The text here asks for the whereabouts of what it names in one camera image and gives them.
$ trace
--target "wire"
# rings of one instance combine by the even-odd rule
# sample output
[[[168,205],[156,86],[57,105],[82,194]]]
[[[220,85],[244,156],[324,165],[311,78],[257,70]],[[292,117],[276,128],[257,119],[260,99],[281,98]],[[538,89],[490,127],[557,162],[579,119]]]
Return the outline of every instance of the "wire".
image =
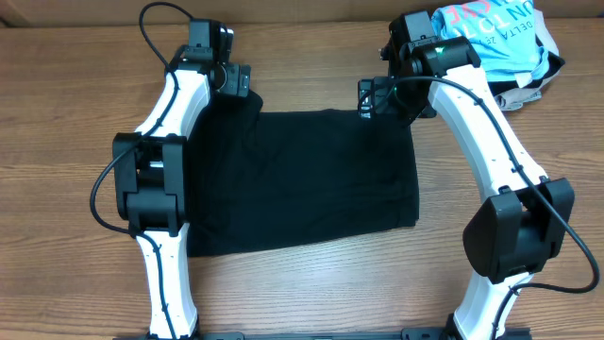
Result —
[[[589,265],[592,267],[592,273],[593,273],[592,281],[585,287],[581,287],[581,288],[567,288],[567,287],[560,287],[560,286],[553,285],[553,284],[532,283],[532,282],[520,283],[520,284],[516,284],[513,287],[511,287],[510,291],[504,297],[501,304],[499,305],[499,309],[497,310],[497,314],[495,316],[495,322],[493,323],[493,331],[491,334],[491,340],[496,339],[499,321],[501,320],[501,316],[503,315],[503,311],[505,310],[506,305],[510,301],[510,298],[512,298],[512,295],[517,294],[518,290],[520,290],[520,289],[540,288],[540,289],[546,289],[546,290],[551,290],[551,291],[555,291],[555,292],[569,293],[569,294],[583,294],[583,293],[588,293],[588,292],[593,291],[597,287],[597,285],[599,284],[599,281],[600,281],[599,267],[597,265],[597,261],[596,261],[596,258],[594,257],[594,254],[592,254],[592,252],[589,250],[587,245],[585,245],[583,240],[581,240],[581,238],[577,235],[575,230],[572,227],[570,227],[570,225],[568,225],[568,223],[566,223],[566,221],[564,221],[564,219],[560,216],[560,214],[558,212],[556,212],[554,207],[552,207],[552,205],[549,203],[549,201],[547,201],[547,199],[543,196],[543,194],[541,194],[541,192],[539,192],[539,189],[537,189],[537,187],[532,183],[529,176],[527,176],[527,174],[525,173],[523,166],[516,159],[516,156],[514,155],[514,153],[512,151],[512,147],[510,146],[510,143],[508,142],[508,139],[506,138],[505,133],[501,129],[501,126],[497,123],[495,116],[493,115],[491,110],[489,110],[489,108],[484,103],[482,98],[478,97],[471,90],[463,87],[461,84],[458,84],[455,81],[439,78],[436,76],[407,76],[407,77],[403,77],[400,79],[395,79],[392,82],[390,82],[390,84],[384,84],[380,87],[377,87],[377,89],[364,93],[363,96],[359,99],[359,105],[358,105],[359,112],[368,112],[368,110],[361,109],[361,104],[375,90],[378,90],[380,88],[387,87],[387,86],[396,86],[397,84],[400,84],[403,82],[418,82],[418,81],[426,81],[426,82],[435,81],[435,82],[440,82],[440,83],[452,86],[452,87],[460,90],[464,94],[468,95],[469,97],[471,97],[475,101],[475,105],[479,105],[482,108],[484,113],[486,113],[486,115],[489,117],[489,120],[493,124],[493,127],[497,131],[497,135],[499,136],[501,143],[503,144],[508,155],[510,156],[510,161],[512,161],[513,167],[518,172],[518,175],[520,175],[520,177],[527,184],[527,186],[530,188],[530,190],[537,196],[537,199],[539,199],[539,201],[545,206],[545,208],[549,211],[551,216],[553,216],[556,220],[558,220],[558,222],[560,222],[564,226],[564,229],[566,230],[566,232],[568,232],[568,234],[575,241],[577,246],[579,246],[579,248],[581,249],[581,251],[583,252],[585,257],[587,258]]]
[[[149,47],[151,47],[151,49],[153,50],[153,52],[155,53],[155,55],[158,56],[158,58],[161,61],[161,63],[163,63],[163,66],[165,67],[166,72],[169,73],[170,76],[172,77],[172,79],[174,80],[174,91],[172,92],[172,96],[170,97],[170,101],[168,101],[168,104],[166,105],[166,108],[163,110],[163,112],[159,116],[157,122],[147,132],[145,132],[137,141],[135,141],[135,143],[133,143],[131,147],[129,147],[128,149],[122,151],[122,153],[120,153],[119,155],[117,155],[109,164],[107,164],[107,166],[105,167],[105,169],[101,172],[101,174],[99,175],[99,177],[96,179],[96,182],[94,183],[94,185],[92,186],[92,189],[91,189],[90,208],[91,208],[92,216],[94,217],[94,219],[96,220],[96,222],[98,222],[101,226],[107,228],[108,230],[121,232],[123,234],[129,234],[128,229],[124,229],[124,228],[113,226],[112,224],[106,222],[99,215],[98,210],[96,209],[96,195],[98,193],[98,189],[100,188],[101,183],[107,177],[107,175],[109,174],[109,172],[111,171],[111,169],[113,169],[115,167],[115,165],[121,159],[124,158],[125,155],[127,155],[130,152],[132,152],[145,138],[151,136],[159,127],[161,127],[161,123],[163,122],[163,120],[165,119],[166,115],[168,114],[168,112],[170,111],[170,109],[172,108],[172,106],[174,105],[174,102],[176,100],[176,96],[177,96],[178,90],[179,90],[179,88],[178,88],[178,79],[176,78],[175,71],[172,69],[172,67],[170,66],[170,64],[168,63],[168,61],[163,57],[163,55],[158,50],[158,48],[151,42],[151,40],[149,39],[149,36],[147,35],[147,33],[146,33],[145,29],[144,29],[144,14],[149,9],[151,9],[153,7],[158,7],[158,6],[165,6],[165,7],[177,9],[180,12],[182,12],[183,14],[185,14],[190,20],[193,19],[193,16],[188,11],[186,11],[185,9],[183,9],[182,7],[180,7],[178,5],[171,4],[171,3],[168,3],[168,2],[162,2],[162,1],[153,2],[153,3],[150,3],[150,4],[146,5],[141,10],[141,14],[139,16],[139,28],[141,29],[141,33],[143,34],[144,40],[147,42],[147,44],[149,45]],[[180,53],[182,53],[183,47],[181,46],[181,48],[178,51],[180,51]],[[172,319],[170,318],[170,314],[168,312],[168,305],[165,303],[165,294],[164,294],[164,291],[163,291],[163,270],[162,270],[162,266],[161,266],[161,256],[159,255],[159,247],[153,241],[153,239],[151,239],[149,236],[145,235],[142,232],[139,232],[138,234],[136,234],[136,236],[142,237],[147,242],[149,242],[151,244],[151,246],[153,247],[153,251],[156,253],[156,257],[157,257],[157,261],[158,261],[159,300],[161,301],[161,309],[162,309],[163,313],[166,316],[166,322],[168,324],[168,328],[170,329],[170,333],[172,335],[172,338],[176,339],[176,333],[175,333],[175,330],[174,330],[174,326],[172,324]]]

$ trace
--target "folded shirt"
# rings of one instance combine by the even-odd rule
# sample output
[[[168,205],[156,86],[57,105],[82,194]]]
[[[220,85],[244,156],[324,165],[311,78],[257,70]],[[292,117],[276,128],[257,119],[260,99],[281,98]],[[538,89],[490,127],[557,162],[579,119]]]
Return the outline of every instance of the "folded shirt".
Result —
[[[531,0],[480,0],[437,9],[432,26],[438,36],[465,36],[482,60],[489,82],[517,81],[524,87],[549,70],[549,51],[536,42]]]

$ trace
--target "black bracket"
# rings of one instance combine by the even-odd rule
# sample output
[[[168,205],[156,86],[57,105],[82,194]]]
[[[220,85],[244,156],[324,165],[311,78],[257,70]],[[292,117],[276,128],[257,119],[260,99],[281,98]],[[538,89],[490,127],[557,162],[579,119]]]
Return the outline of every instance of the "black bracket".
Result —
[[[359,82],[359,99],[372,91],[361,104],[360,116],[393,116],[405,125],[416,118],[435,117],[436,111],[428,103],[429,82],[394,85],[396,80],[409,76],[442,77],[446,70],[467,64],[479,67],[478,53],[465,37],[446,41],[437,37],[425,10],[401,14],[389,29],[390,40],[380,55],[389,62],[388,76]]]
[[[575,193],[566,178],[545,181],[537,189],[568,221]],[[558,256],[564,226],[551,216],[529,188],[484,201],[463,231],[463,247],[474,270],[493,284],[523,273],[540,272]]]
[[[176,237],[187,222],[186,141],[176,135],[141,139],[140,133],[113,139],[113,157],[135,146],[114,168],[117,210],[130,234],[166,230]]]
[[[229,62],[233,31],[223,23],[207,19],[189,22],[189,44],[184,58],[177,53],[170,64],[179,70],[192,70],[208,75],[210,85],[219,94],[246,97],[252,68]]]

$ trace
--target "wood grain surface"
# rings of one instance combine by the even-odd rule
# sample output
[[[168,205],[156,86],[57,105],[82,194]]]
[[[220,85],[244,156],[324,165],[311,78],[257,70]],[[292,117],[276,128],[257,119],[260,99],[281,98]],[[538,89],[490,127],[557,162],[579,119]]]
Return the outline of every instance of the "wood grain surface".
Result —
[[[149,0],[0,0],[0,17],[14,26],[137,25]],[[399,13],[435,10],[460,0],[172,0],[190,13],[229,24],[392,21]],[[602,0],[536,0],[546,17],[594,18],[604,12]],[[175,10],[154,9],[151,24],[186,23]]]
[[[604,261],[604,21],[547,22],[567,64],[543,100],[508,114],[534,159],[567,177],[571,224]],[[356,107],[357,81],[383,75],[388,23],[235,25],[235,61],[252,65],[265,111]],[[149,27],[172,55],[187,27]],[[141,252],[98,226],[92,183],[113,136],[154,107],[162,67],[136,27],[5,29],[0,33],[0,339],[110,339],[146,332]],[[190,259],[204,332],[396,331],[444,325],[471,267],[461,233],[478,190],[440,119],[412,127],[421,217],[414,229],[317,245]],[[116,216],[112,180],[98,197]],[[567,237],[536,281],[590,279]],[[536,339],[604,339],[604,289],[584,296],[524,291],[508,325]]]

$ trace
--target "gray fabric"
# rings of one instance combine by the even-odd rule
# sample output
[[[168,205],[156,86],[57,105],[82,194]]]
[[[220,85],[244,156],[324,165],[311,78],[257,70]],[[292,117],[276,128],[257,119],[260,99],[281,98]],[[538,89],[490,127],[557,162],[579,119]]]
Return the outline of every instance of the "gray fabric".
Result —
[[[548,51],[554,53],[556,56],[559,55],[558,46],[552,39],[549,31],[547,31],[544,15],[540,10],[535,10],[535,33]],[[495,102],[502,111],[519,110],[524,106],[524,103],[541,99],[541,89],[559,73],[560,71],[553,76],[544,78],[542,84],[537,88],[516,88],[500,93],[495,96]]]

